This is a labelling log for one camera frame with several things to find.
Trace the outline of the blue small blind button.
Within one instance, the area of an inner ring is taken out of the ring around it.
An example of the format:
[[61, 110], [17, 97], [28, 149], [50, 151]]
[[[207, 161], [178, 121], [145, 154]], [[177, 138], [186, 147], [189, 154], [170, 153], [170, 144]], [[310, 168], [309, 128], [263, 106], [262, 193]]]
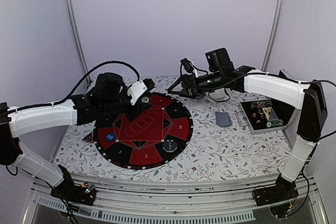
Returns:
[[116, 135], [114, 133], [109, 133], [105, 136], [107, 142], [113, 142], [116, 139]]

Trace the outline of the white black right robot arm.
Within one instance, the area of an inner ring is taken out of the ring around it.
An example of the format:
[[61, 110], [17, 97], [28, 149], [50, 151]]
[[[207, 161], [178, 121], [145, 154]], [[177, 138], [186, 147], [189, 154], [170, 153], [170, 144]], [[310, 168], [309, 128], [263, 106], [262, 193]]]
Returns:
[[327, 106], [322, 80], [304, 82], [263, 72], [254, 67], [235, 68], [226, 48], [219, 48], [205, 54], [209, 73], [198, 75], [198, 69], [188, 59], [180, 61], [180, 68], [186, 71], [168, 88], [169, 94], [186, 98], [226, 89], [241, 93], [254, 93], [274, 99], [299, 110], [300, 118], [296, 141], [274, 186], [257, 189], [254, 198], [270, 202], [289, 199], [297, 195], [295, 181], [303, 174], [320, 140], [327, 119]]

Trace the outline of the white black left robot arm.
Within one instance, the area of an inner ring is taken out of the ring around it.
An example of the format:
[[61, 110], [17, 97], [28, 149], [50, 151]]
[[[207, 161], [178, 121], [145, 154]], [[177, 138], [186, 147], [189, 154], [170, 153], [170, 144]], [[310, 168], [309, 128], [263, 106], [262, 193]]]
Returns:
[[134, 120], [151, 106], [152, 79], [140, 79], [127, 86], [115, 73], [99, 74], [86, 94], [71, 91], [55, 102], [8, 107], [1, 103], [1, 165], [14, 166], [43, 180], [51, 195], [64, 201], [90, 205], [96, 196], [91, 183], [76, 185], [61, 165], [52, 164], [19, 140], [26, 133], [58, 126], [84, 125], [125, 114]]

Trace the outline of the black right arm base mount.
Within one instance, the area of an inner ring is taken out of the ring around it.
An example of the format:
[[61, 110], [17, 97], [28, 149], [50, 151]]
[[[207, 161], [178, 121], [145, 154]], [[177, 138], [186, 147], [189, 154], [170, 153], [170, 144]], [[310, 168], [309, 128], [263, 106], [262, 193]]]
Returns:
[[252, 191], [252, 197], [257, 206], [269, 206], [271, 215], [278, 219], [287, 219], [299, 212], [308, 200], [310, 182], [306, 179], [307, 191], [301, 204], [299, 204], [299, 193], [295, 185], [288, 190], [277, 185], [266, 187], [258, 186]]

